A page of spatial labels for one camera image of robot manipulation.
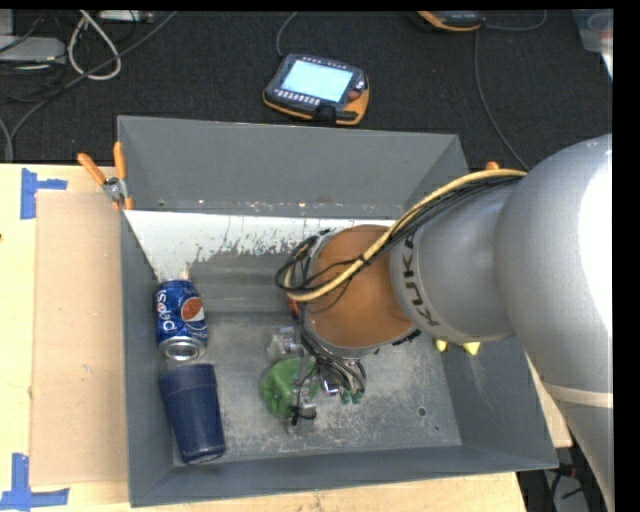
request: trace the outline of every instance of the gray metal tray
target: gray metal tray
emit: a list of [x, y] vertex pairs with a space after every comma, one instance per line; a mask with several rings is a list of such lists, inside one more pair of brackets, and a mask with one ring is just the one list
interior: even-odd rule
[[[258, 394], [271, 328], [290, 323], [272, 279], [288, 245], [239, 251], [239, 237], [189, 217], [385, 222], [467, 172], [457, 137], [127, 116], [118, 130], [136, 202], [121, 219], [132, 505], [557, 466], [515, 338], [475, 357], [460, 347], [441, 354], [423, 337], [383, 347], [363, 359], [360, 404], [319, 396], [313, 428], [288, 433]], [[222, 458], [194, 466], [175, 454], [158, 388], [172, 363], [157, 349], [151, 310], [159, 276], [183, 263], [185, 244], [196, 247], [191, 277], [211, 333], [198, 362], [215, 365], [227, 440]]]

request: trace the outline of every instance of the blue tape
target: blue tape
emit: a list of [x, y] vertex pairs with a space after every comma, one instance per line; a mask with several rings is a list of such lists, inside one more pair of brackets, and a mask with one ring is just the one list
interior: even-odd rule
[[38, 175], [29, 169], [22, 169], [22, 190], [20, 201], [20, 218], [33, 219], [36, 216], [36, 192], [40, 189], [66, 190], [65, 180], [38, 180]]
[[2, 491], [0, 510], [29, 512], [32, 507], [56, 507], [67, 504], [69, 489], [51, 492], [31, 492], [29, 487], [29, 457], [14, 453], [11, 458], [11, 490]]

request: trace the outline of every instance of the cardboard sheet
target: cardboard sheet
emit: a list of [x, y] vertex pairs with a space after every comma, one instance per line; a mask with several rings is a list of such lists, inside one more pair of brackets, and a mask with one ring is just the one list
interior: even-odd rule
[[31, 485], [126, 480], [118, 214], [38, 193]]

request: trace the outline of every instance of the green plastic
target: green plastic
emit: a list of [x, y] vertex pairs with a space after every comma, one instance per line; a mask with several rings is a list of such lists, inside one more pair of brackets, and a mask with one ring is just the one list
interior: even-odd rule
[[[306, 373], [311, 372], [314, 362], [307, 359]], [[267, 372], [260, 383], [260, 396], [267, 405], [267, 409], [278, 418], [291, 416], [293, 404], [293, 391], [296, 388], [296, 380], [299, 377], [300, 359], [292, 357], [284, 359]], [[305, 383], [308, 389], [308, 397], [311, 399], [320, 390], [317, 382]]]

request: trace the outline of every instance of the blue cup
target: blue cup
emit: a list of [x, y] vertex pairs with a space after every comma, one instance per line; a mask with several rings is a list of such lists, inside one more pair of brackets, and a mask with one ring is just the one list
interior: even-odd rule
[[220, 457], [225, 442], [213, 365], [179, 366], [162, 375], [159, 383], [182, 461], [198, 464]]

